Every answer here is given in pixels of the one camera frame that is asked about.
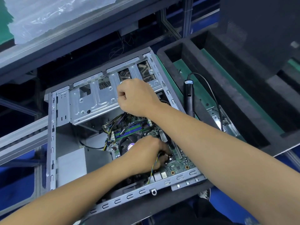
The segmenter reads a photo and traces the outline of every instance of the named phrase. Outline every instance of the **yellow wire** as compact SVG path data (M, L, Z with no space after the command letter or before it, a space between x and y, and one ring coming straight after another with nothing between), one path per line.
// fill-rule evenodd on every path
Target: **yellow wire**
M155 164L157 163L157 160L158 160L158 156L156 157L156 162L155 162L155 163L153 164L153 166L152 166L152 169L151 169L151 175L150 175L150 178L149 178L149 180L148 180L148 182L147 182L147 185L149 184L149 182L150 182L150 180L151 180L151 178L152 178L153 168L154 168Z

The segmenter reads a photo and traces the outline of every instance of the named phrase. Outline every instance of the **label on screwdriver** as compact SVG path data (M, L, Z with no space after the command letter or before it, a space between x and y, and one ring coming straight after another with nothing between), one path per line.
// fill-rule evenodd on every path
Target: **label on screwdriver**
M194 82L192 80L186 80L185 84L194 84Z

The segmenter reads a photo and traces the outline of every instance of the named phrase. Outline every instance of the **plastic bag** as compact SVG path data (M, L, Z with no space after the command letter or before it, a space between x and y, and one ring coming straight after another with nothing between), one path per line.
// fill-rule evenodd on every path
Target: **plastic bag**
M81 15L116 0L4 0L13 22L8 25L15 44L26 43Z

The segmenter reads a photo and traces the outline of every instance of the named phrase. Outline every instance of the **fist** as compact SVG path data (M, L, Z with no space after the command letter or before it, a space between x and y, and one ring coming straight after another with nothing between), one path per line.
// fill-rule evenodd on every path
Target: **fist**
M166 143L158 138L145 136L138 140L122 157L130 164L132 175L142 174L151 171L154 164L153 170L156 170L165 163L168 159L168 156L165 155L160 156L156 162L158 152L161 150L168 155L171 154Z
M139 79L124 80L117 88L121 109L138 117L148 117L161 102L148 83Z

